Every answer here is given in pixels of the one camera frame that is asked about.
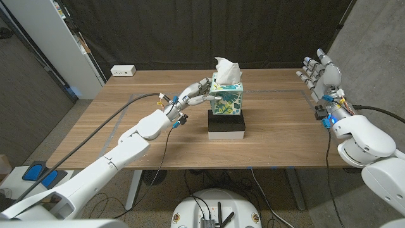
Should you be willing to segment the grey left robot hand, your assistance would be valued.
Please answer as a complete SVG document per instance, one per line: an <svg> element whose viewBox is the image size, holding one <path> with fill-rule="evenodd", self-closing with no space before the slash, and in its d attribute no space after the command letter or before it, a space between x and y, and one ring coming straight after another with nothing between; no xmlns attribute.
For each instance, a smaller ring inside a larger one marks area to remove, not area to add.
<svg viewBox="0 0 405 228"><path fill-rule="evenodd" d="M173 98L168 107L164 109L164 114L170 121L178 118L181 111L188 106L199 105L205 101L220 101L221 96L209 95L212 79L203 78L201 81L188 86L179 96Z"/></svg>

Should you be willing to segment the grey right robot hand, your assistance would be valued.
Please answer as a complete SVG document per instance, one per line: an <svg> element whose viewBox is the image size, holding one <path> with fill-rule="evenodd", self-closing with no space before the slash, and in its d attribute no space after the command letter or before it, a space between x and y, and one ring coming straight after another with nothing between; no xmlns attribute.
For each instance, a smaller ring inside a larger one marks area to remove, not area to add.
<svg viewBox="0 0 405 228"><path fill-rule="evenodd" d="M342 77L340 69L333 63L322 49L317 49L319 61L305 57L302 71L296 75L311 91L311 97L316 103L316 119L321 120L330 115L333 123L355 115L344 98L340 88Z"/></svg>

